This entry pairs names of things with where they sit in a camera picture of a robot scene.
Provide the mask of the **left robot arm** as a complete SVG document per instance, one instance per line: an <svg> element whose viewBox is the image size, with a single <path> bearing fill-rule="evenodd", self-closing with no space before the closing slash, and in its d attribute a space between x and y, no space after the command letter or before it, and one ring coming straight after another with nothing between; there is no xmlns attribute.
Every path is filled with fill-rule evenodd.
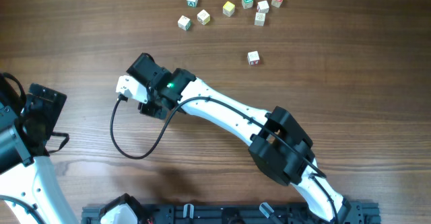
<svg viewBox="0 0 431 224"><path fill-rule="evenodd" d="M67 96L33 83L14 89L1 74L1 200L20 223L77 223L46 148Z"/></svg>

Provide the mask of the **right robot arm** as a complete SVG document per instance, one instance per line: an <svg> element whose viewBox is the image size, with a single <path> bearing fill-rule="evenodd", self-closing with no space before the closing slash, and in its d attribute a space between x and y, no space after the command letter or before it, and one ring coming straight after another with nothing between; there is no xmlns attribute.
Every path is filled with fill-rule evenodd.
<svg viewBox="0 0 431 224"><path fill-rule="evenodd" d="M174 72L141 54L119 77L116 92L138 101L141 114L170 122L176 112L206 119L243 141L256 166L282 186L293 185L309 211L327 223L345 220L350 205L318 168L313 142L285 109L241 104L185 69Z"/></svg>

